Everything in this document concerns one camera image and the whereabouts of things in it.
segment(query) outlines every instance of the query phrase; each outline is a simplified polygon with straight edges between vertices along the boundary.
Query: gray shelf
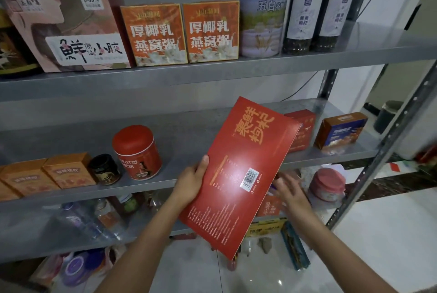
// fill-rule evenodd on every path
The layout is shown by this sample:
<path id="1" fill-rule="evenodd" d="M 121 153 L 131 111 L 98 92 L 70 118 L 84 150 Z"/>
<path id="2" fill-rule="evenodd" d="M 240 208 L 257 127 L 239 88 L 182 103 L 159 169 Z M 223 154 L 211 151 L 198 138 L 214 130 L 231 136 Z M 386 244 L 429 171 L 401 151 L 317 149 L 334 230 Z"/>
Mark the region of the gray shelf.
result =
<path id="1" fill-rule="evenodd" d="M 106 93 L 110 90 L 172 86 L 435 59 L 437 38 L 347 21 L 336 49 L 305 56 L 240 58 L 236 61 L 141 67 L 91 72 L 45 73 L 0 81 L 0 102 Z"/>
<path id="2" fill-rule="evenodd" d="M 104 237 L 91 240 L 74 226 L 59 221 L 54 213 L 40 208 L 1 214 L 0 263 L 128 244 L 135 240 L 153 216 L 150 210 L 142 208 L 129 221 L 122 240 Z M 170 235 L 191 232 L 188 226 L 177 221 Z"/>
<path id="3" fill-rule="evenodd" d="M 316 113 L 318 120 L 313 140 L 321 118 L 342 114 L 323 99 L 268 103 L 265 106 L 280 113 L 302 109 L 309 109 Z M 179 173 L 186 166 L 199 161 L 207 152 L 229 111 L 230 108 L 211 109 L 1 132 L 0 164 L 3 165 L 86 151 L 92 156 L 110 153 L 116 158 L 111 147 L 113 135 L 128 125 L 144 124 L 154 132 L 163 167 L 160 173 L 150 180 L 132 180 L 124 174 L 120 181 L 110 186 L 95 185 L 63 189 L 0 202 L 0 211 L 173 187 Z M 309 147 L 304 151 L 290 153 L 281 169 L 374 157 L 378 146 L 378 140 L 363 132 L 355 144 L 329 152 Z"/>

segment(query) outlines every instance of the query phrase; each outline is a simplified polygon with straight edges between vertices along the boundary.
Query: person's left arm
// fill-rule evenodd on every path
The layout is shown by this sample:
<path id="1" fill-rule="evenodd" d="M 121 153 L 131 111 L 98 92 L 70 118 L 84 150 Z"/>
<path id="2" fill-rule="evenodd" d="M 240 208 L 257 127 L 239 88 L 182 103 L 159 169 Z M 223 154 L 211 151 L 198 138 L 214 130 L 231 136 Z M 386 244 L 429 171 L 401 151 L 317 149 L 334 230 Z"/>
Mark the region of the person's left arm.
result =
<path id="1" fill-rule="evenodd" d="M 148 292 L 168 243 L 168 236 L 182 210 L 194 200 L 202 185 L 209 158 L 186 168 L 178 177 L 171 196 L 118 260 L 96 293 Z"/>

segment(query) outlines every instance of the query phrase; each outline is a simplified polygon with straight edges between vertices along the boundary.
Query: shelving unit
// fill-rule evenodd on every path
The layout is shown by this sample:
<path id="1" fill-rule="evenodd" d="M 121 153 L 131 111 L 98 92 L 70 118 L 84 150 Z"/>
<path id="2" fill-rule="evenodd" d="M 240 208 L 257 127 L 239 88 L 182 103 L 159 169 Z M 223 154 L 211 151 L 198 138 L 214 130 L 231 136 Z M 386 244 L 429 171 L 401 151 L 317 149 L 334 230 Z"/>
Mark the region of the shelving unit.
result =
<path id="1" fill-rule="evenodd" d="M 362 2 L 352 1 L 349 21 L 331 53 L 304 56 L 280 54 L 265 59 L 240 58 L 226 62 L 122 70 L 45 73 L 19 80 L 1 80 L 0 102 L 325 70 L 318 98 L 265 104 L 280 113 L 302 109 L 313 111 L 317 114 L 316 131 L 321 119 L 342 114 L 328 102 L 338 69 L 437 58 L 437 38 L 411 36 L 403 30 L 357 23 Z M 291 153 L 281 169 L 374 157 L 358 176 L 355 189 L 341 202 L 327 204 L 309 194 L 316 209 L 336 209 L 327 224 L 334 229 L 393 153 L 396 143 L 408 133 L 423 108 L 436 96 L 437 69 L 434 64 L 381 143 L 363 132 L 357 143 L 329 152 L 310 147 Z M 111 147 L 113 135 L 130 124 L 144 124 L 153 130 L 163 159 L 161 172 L 150 180 L 135 181 L 124 174 L 119 182 L 111 186 L 72 188 L 0 202 L 0 263 L 115 243 L 115 240 L 109 239 L 90 241 L 74 227 L 61 224 L 52 213 L 41 207 L 172 187 L 183 168 L 198 161 L 207 152 L 229 111 L 230 108 L 222 108 L 0 132 L 1 165 L 73 152 L 89 152 L 91 155 L 107 152 L 114 155 Z M 121 242 L 133 241 L 151 216 L 147 211 L 136 213 Z M 255 218 L 254 221 L 268 218 Z M 184 224 L 176 222 L 171 234 L 190 231 Z"/>

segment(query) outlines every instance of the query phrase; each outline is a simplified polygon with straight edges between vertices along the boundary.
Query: jar of black goji berries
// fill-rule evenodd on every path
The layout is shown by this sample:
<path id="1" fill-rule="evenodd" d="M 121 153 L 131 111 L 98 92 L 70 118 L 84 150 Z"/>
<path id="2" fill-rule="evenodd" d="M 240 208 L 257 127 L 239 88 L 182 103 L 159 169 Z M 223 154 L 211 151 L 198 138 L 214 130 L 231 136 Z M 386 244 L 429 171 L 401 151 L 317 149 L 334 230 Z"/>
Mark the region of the jar of black goji berries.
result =
<path id="1" fill-rule="evenodd" d="M 321 5 L 322 0 L 292 0 L 282 47 L 284 53 L 308 52 Z"/>
<path id="2" fill-rule="evenodd" d="M 319 52 L 331 51 L 338 40 L 346 21 L 352 0 L 323 0 L 319 19 L 315 27 L 311 49 Z"/>

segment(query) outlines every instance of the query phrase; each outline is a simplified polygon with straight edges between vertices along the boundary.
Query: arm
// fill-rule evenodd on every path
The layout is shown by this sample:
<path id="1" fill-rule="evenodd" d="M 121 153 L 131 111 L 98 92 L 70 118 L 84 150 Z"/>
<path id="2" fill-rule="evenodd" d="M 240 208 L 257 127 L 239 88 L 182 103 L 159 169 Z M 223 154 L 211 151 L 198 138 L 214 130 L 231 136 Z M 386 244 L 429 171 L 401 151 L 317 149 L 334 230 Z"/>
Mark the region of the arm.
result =
<path id="1" fill-rule="evenodd" d="M 276 196 L 286 204 L 283 211 L 299 236 L 326 265 L 345 293 L 396 293 L 320 221 L 311 209 L 299 181 L 280 173 L 273 184 Z"/>
<path id="2" fill-rule="evenodd" d="M 199 192 L 208 163 L 208 156 L 204 156 L 199 166 L 188 167 L 180 174 L 171 196 L 114 265 L 96 293 L 150 290 L 171 229 L 181 211 Z"/>

